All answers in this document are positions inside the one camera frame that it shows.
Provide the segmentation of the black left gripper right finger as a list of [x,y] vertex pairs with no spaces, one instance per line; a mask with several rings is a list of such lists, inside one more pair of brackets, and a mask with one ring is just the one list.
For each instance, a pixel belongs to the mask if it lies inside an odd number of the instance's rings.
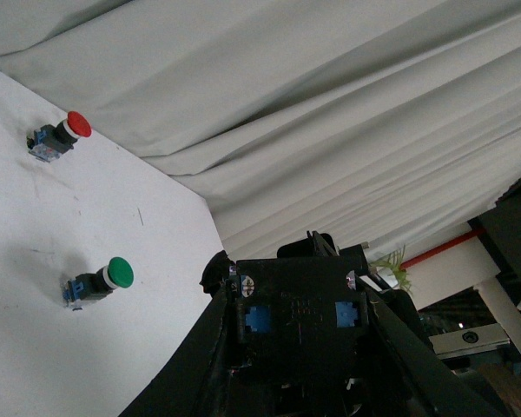
[[424,416],[501,416],[435,354],[411,297],[366,290],[372,328],[398,367]]

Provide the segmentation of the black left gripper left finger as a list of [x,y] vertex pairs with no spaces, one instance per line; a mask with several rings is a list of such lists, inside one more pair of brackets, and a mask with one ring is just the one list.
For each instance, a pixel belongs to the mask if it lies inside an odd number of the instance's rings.
[[219,290],[123,416],[223,416],[228,403],[227,296]]

